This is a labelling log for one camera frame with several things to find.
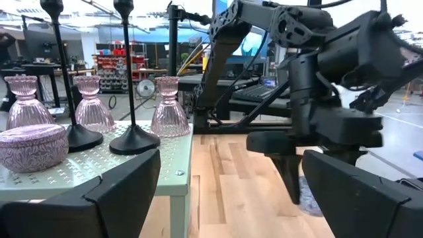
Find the blue patterned candle tin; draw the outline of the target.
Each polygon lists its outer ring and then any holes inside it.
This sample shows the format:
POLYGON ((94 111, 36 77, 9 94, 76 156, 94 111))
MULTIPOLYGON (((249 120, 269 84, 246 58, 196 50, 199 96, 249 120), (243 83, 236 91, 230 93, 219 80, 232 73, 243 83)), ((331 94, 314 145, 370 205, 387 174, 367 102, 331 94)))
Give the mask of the blue patterned candle tin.
POLYGON ((315 200, 305 176, 299 177, 299 209, 314 217, 323 217, 323 213, 315 200))

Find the pink patterned candle tin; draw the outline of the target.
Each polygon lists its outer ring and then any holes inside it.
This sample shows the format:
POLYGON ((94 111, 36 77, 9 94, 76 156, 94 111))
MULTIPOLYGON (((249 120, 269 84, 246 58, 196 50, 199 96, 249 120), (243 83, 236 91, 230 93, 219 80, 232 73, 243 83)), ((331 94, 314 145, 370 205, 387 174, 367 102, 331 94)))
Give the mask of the pink patterned candle tin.
POLYGON ((63 162, 69 151, 66 129, 35 124, 0 132, 0 165, 15 173, 43 171, 63 162))

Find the green perforated metal shelf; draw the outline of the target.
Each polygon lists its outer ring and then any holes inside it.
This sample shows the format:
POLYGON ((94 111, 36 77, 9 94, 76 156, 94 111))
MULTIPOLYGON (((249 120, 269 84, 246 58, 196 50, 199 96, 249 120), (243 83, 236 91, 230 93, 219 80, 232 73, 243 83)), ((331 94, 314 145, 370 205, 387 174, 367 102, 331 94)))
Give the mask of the green perforated metal shelf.
MULTIPOLYGON (((0 200, 47 199, 125 163, 131 157, 111 153, 109 143, 126 131, 130 121, 116 125, 104 133, 101 145, 70 153, 51 169, 18 174, 0 166, 0 200)), ((140 238, 188 238, 191 148, 192 134, 161 140, 159 180, 140 238)))

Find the grey laptop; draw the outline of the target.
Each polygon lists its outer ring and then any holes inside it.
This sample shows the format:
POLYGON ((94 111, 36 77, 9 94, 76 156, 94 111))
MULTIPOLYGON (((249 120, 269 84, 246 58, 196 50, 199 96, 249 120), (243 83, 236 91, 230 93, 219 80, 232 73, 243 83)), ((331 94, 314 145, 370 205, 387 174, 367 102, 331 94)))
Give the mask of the grey laptop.
POLYGON ((232 99, 262 102, 276 90, 277 86, 278 81, 275 76, 260 77, 257 84, 233 92, 232 99))

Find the black metal candlestick holder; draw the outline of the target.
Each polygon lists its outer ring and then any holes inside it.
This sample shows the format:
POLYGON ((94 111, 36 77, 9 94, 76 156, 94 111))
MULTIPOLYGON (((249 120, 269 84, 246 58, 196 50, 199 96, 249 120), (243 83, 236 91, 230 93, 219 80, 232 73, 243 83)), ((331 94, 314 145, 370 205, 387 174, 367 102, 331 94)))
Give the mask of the black metal candlestick holder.
POLYGON ((94 148, 103 142, 103 135, 99 132, 88 130, 81 124, 77 123, 75 117, 75 107, 73 104, 73 97, 71 92, 71 85, 69 82, 69 74, 67 70, 65 51, 63 49, 60 29, 59 29, 59 16, 63 11, 62 0, 40 0, 40 6, 48 13, 51 18, 54 35, 58 45, 58 52, 60 57, 61 71, 63 81, 65 83, 65 92, 67 95, 67 102, 69 107, 69 114, 71 124, 66 129, 66 136, 69 142, 69 152, 75 153, 94 148))
POLYGON ((131 124, 120 137, 113 139, 109 143, 109 150, 117 155, 137 155, 149 149, 159 147, 161 141, 158 136, 146 132, 138 126, 135 118, 132 63, 128 30, 129 15, 134 9, 134 0, 113 0, 113 4, 114 8, 118 11, 122 18, 131 124))

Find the black desk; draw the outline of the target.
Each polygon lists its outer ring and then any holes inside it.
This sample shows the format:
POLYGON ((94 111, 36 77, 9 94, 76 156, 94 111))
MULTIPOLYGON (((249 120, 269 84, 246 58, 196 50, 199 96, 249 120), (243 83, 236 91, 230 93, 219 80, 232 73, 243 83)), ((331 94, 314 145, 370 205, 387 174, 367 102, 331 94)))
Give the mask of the black desk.
POLYGON ((55 78, 55 69, 59 69, 60 65, 54 63, 42 63, 42 64, 23 64, 21 65, 23 69, 26 70, 30 75, 41 76, 48 75, 50 77, 50 83, 52 86, 52 93, 54 98, 54 108, 60 107, 58 88, 55 78))

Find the red parts bin rack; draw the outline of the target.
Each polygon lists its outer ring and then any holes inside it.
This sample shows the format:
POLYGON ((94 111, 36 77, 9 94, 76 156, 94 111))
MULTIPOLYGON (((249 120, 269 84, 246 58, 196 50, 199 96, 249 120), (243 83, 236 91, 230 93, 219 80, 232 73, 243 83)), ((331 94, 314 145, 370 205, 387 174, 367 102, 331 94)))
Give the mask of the red parts bin rack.
MULTIPOLYGON (((128 76, 126 51, 123 48, 116 50, 99 50, 93 55, 96 74, 100 77, 100 93, 128 92, 128 76)), ((148 59, 144 55, 131 55, 132 81, 137 83, 143 75, 141 70, 148 68, 148 59)))

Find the round floor fan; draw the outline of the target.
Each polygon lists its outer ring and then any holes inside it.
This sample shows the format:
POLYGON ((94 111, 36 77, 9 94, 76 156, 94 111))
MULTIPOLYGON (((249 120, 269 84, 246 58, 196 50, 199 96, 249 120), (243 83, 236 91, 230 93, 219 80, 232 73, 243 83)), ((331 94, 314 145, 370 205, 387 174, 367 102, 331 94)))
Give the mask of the round floor fan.
POLYGON ((154 97, 156 90, 156 84, 152 79, 142 79, 136 87, 136 93, 142 99, 154 97))

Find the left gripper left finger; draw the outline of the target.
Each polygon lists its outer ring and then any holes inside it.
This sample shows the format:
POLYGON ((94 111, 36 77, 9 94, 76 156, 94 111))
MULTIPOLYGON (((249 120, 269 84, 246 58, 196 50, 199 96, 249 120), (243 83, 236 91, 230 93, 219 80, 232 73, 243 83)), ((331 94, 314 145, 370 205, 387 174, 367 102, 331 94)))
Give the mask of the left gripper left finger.
POLYGON ((150 149, 39 203, 0 203, 0 238, 138 238, 161 156, 150 149))

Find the bright blue display screen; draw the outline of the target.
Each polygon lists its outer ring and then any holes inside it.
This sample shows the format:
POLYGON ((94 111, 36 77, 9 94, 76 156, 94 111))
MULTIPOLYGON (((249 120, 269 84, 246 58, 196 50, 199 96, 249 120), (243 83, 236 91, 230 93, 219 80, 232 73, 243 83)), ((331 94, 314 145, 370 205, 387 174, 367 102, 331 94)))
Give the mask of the bright blue display screen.
POLYGON ((255 63, 263 63, 267 58, 268 37, 265 32, 249 32, 241 45, 227 59, 227 63, 245 63, 256 54, 255 63))

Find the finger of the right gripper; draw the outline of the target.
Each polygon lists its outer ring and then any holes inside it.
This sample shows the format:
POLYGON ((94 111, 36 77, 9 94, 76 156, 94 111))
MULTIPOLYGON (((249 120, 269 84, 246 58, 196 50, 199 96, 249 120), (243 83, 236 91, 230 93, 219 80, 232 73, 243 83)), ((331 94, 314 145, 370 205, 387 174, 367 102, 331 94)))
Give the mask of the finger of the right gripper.
POLYGON ((367 153, 361 148, 383 146, 380 116, 347 108, 317 108, 310 125, 325 155, 353 166, 367 153))
POLYGON ((297 154, 296 141, 282 131, 251 132, 247 136, 246 147, 248 151, 261 153, 272 160, 291 201, 299 205, 299 164, 302 156, 297 154))

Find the pink ribbed glass candle holder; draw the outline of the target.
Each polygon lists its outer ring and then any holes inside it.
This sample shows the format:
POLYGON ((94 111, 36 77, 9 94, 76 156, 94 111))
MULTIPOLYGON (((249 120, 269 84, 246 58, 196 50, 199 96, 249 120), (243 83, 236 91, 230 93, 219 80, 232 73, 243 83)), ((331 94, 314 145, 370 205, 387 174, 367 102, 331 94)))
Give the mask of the pink ribbed glass candle holder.
POLYGON ((82 99, 78 104, 75 118, 78 124, 94 132, 109 132, 116 128, 116 123, 107 107, 97 97, 100 90, 100 77, 76 76, 76 86, 82 99))
POLYGON ((161 101, 153 113, 150 131, 161 137, 171 138, 190 133, 190 126, 182 106, 177 100, 179 78, 162 76, 155 79, 161 101))
POLYGON ((16 101, 9 111, 7 130, 35 124, 55 124, 48 109, 36 98, 36 76, 7 76, 5 80, 16 96, 16 101))

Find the black computer monitor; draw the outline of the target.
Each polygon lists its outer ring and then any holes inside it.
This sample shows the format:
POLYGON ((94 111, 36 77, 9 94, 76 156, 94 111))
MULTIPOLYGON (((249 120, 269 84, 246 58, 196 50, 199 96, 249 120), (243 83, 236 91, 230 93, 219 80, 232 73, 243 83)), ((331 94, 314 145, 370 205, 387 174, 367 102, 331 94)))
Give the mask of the black computer monitor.
POLYGON ((29 56, 32 59, 47 58, 57 61, 60 58, 54 34, 33 30, 23 30, 23 33, 29 56))

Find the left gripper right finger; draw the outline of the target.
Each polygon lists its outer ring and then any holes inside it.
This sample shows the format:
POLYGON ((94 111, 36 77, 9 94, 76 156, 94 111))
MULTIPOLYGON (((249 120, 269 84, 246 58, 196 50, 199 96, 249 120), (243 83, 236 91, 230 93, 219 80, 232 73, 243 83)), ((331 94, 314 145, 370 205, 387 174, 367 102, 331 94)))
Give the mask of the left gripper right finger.
POLYGON ((423 191, 313 150, 303 172, 336 238, 423 238, 423 191))

